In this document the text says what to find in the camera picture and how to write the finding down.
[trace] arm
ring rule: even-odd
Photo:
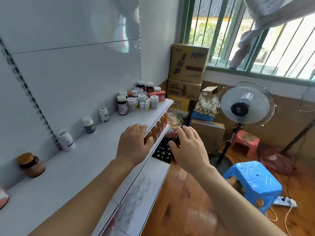
[[[29,236],[90,236],[117,188],[149,153],[153,138],[144,144],[147,127],[129,126],[120,136],[116,158]]]
[[[174,142],[169,142],[177,163],[209,195],[231,233],[237,236],[286,236],[210,165],[207,151],[192,127],[183,126],[183,129],[178,127],[177,130],[181,149]]]

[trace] hand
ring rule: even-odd
[[[144,144],[147,128],[148,126],[141,124],[127,127],[120,136],[116,158],[130,162],[132,167],[141,163],[153,145],[153,137]]]
[[[204,166],[211,167],[206,148],[196,130],[183,126],[183,129],[177,127],[177,131],[181,148],[172,141],[168,144],[181,168],[194,176]]]

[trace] white curtain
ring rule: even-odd
[[[315,0],[244,0],[246,7],[255,21],[255,29],[242,34],[230,63],[236,69],[248,54],[252,40],[263,30],[282,25],[315,12]]]

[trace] person's left hand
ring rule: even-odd
[[[153,145],[153,137],[144,144],[147,128],[148,126],[141,124],[127,127],[120,136],[116,158],[130,161],[133,167],[141,163]]]

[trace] window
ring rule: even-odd
[[[228,69],[255,23],[243,0],[190,0],[184,43],[210,47],[208,66]],[[315,13],[263,31],[238,70],[315,81]]]

